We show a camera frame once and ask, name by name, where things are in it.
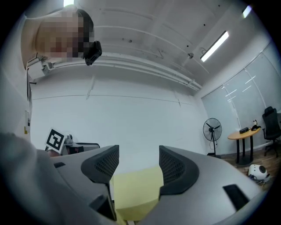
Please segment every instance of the black office chair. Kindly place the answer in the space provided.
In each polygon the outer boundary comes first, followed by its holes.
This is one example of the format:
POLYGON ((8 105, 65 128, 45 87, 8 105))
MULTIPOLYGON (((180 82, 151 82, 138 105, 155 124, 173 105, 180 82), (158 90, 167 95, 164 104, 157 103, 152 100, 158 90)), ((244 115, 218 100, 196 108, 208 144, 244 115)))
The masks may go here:
POLYGON ((267 152, 273 149, 276 152, 276 158, 277 158, 278 157, 278 153, 276 150, 277 141, 278 141, 277 138, 281 136, 281 129, 278 124, 276 109, 273 109, 271 106, 267 107, 264 110, 263 120, 266 127, 266 130, 265 128, 263 129, 264 139, 273 141, 272 145, 266 147, 264 156, 267 155, 267 152))

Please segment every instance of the person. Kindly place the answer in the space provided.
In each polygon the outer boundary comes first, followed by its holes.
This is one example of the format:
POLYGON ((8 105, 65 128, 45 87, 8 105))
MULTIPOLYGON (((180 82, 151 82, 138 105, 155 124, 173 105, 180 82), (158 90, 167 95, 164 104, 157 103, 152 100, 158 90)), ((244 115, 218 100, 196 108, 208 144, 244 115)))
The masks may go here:
POLYGON ((42 195, 37 150, 30 142, 32 97, 27 63, 37 54, 46 57, 83 57, 94 37, 90 16, 74 5, 39 18, 22 16, 6 39, 0 56, 0 175, 17 202, 36 217, 50 198, 42 195))

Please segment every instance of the standing fan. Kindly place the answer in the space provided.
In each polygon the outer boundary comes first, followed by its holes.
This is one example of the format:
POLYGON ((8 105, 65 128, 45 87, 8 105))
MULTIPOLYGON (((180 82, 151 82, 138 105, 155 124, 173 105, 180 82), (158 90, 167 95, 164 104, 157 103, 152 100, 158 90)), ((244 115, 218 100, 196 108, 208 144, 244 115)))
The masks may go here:
POLYGON ((208 154, 213 155, 217 158, 220 158, 220 156, 216 156, 216 147, 215 147, 215 141, 217 141, 221 136, 222 128, 220 122, 215 118, 207 119, 206 122, 203 125, 203 133, 205 138, 213 142, 214 144, 214 153, 208 154))

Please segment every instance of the fan stand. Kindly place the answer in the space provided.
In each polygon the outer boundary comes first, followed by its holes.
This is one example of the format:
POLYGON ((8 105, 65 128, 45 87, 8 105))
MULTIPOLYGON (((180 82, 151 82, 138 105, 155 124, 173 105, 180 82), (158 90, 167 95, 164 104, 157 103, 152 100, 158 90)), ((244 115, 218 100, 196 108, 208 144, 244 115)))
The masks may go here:
POLYGON ((215 139, 214 139, 214 130, 212 128, 209 128, 209 131, 212 133, 211 139, 213 140, 213 144, 214 144, 214 153, 209 153, 208 156, 213 156, 216 157, 218 159, 221 159, 220 156, 216 155, 216 146, 215 146, 215 139))

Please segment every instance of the round table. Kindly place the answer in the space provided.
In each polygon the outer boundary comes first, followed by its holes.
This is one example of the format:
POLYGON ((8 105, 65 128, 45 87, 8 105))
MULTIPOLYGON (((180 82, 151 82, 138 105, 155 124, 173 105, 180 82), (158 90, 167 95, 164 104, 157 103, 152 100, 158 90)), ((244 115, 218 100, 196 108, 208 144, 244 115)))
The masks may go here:
POLYGON ((236 163, 239 165, 246 165, 249 164, 253 161, 253 135, 258 133, 260 131, 260 128, 258 128, 255 131, 252 131, 249 128, 249 131, 240 134, 239 131, 236 131, 232 134, 230 134, 227 138, 230 140, 236 140, 236 144, 237 144, 237 159, 236 159, 236 163), (245 138, 250 137, 250 143, 251 143, 251 151, 250 151, 250 156, 245 156, 245 138), (240 149, 239 149, 239 140, 242 139, 242 143, 243 143, 243 157, 241 158, 241 160, 239 159, 239 155, 240 155, 240 149))

